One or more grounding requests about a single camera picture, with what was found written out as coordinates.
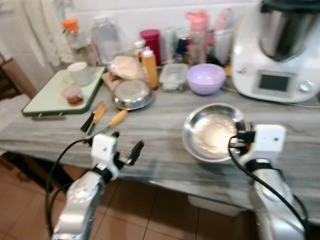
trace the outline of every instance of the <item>kitchen counter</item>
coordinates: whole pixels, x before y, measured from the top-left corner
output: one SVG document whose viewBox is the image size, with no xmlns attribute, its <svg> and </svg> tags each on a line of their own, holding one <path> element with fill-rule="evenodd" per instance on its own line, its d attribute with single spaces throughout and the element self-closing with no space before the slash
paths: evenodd
<svg viewBox="0 0 320 240">
<path fill-rule="evenodd" d="M 97 124 L 104 127 L 118 111 L 111 105 L 106 86 L 99 90 L 91 108 L 104 100 L 107 112 Z M 254 124 L 281 124 L 287 128 L 283 153 L 278 166 L 300 199 L 305 203 L 310 220 L 320 223 L 320 110 L 280 103 L 259 101 L 236 92 L 220 90 L 211 96 L 156 91 L 155 99 L 145 108 L 132 111 L 114 129 L 119 131 L 117 149 L 128 154 L 134 144 L 145 146 L 134 167 L 125 167 L 121 178 L 143 182 L 188 195 L 201 197 L 245 209 L 249 179 L 231 161 L 202 163 L 184 148 L 182 128 L 188 115 L 200 106 L 226 103 L 241 110 Z M 80 127 L 90 111 L 67 115 L 63 121 L 32 121 L 22 115 L 0 132 L 0 149 L 55 161 L 65 147 L 82 139 Z M 63 164 L 90 167 L 90 148 L 78 143 L 62 158 Z"/>
</svg>

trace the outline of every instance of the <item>green cutting board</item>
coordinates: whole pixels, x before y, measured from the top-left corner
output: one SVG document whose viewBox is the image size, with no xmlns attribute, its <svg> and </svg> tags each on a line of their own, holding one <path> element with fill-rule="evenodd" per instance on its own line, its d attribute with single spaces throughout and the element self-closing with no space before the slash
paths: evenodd
<svg viewBox="0 0 320 240">
<path fill-rule="evenodd" d="M 89 110 L 101 86 L 101 75 L 104 71 L 104 66 L 95 68 L 93 81 L 89 85 L 81 87 L 83 103 L 77 106 L 70 106 L 67 100 L 61 96 L 62 91 L 68 87 L 68 84 L 64 82 L 64 77 L 69 73 L 67 70 L 58 71 L 24 109 L 22 109 L 22 114 L 26 117 L 32 117 L 85 113 Z"/>
</svg>

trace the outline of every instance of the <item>metal bowl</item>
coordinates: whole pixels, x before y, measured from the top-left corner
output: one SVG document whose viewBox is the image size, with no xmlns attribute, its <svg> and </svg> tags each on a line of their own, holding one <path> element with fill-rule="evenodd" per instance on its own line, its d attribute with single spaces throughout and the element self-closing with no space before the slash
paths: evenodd
<svg viewBox="0 0 320 240">
<path fill-rule="evenodd" d="M 237 130 L 250 130 L 250 124 L 239 110 L 224 103 L 205 105 L 186 119 L 182 130 L 183 145 L 201 161 L 227 161 L 230 159 L 228 141 Z"/>
<path fill-rule="evenodd" d="M 154 94 L 143 81 L 126 80 L 118 84 L 112 92 L 112 103 L 118 109 L 136 110 L 151 102 Z"/>
</svg>

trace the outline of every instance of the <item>food processor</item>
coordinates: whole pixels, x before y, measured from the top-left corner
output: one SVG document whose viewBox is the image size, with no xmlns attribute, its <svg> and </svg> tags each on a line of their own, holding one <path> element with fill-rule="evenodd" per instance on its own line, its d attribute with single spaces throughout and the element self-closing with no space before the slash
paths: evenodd
<svg viewBox="0 0 320 240">
<path fill-rule="evenodd" d="M 248 97 L 298 103 L 320 89 L 320 1 L 263 0 L 239 24 L 232 80 Z"/>
</svg>

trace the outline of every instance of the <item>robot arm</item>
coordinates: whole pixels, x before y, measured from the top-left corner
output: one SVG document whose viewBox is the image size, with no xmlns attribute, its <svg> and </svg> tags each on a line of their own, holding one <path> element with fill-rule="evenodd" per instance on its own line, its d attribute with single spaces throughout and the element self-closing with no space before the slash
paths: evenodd
<svg viewBox="0 0 320 240">
<path fill-rule="evenodd" d="M 66 193 L 66 204 L 53 230 L 52 240 L 88 240 L 106 184 L 115 180 L 124 165 L 133 166 L 144 146 L 142 141 L 128 158 L 116 152 L 119 133 L 98 134 L 93 138 L 93 168 L 75 181 Z"/>
<path fill-rule="evenodd" d="M 294 198 L 281 172 L 274 168 L 283 150 L 286 129 L 279 125 L 257 125 L 254 132 L 238 132 L 238 141 L 251 143 L 239 164 L 276 190 L 290 205 Z M 261 240 L 304 240 L 305 229 L 293 212 L 268 188 L 255 181 L 249 194 Z"/>
</svg>

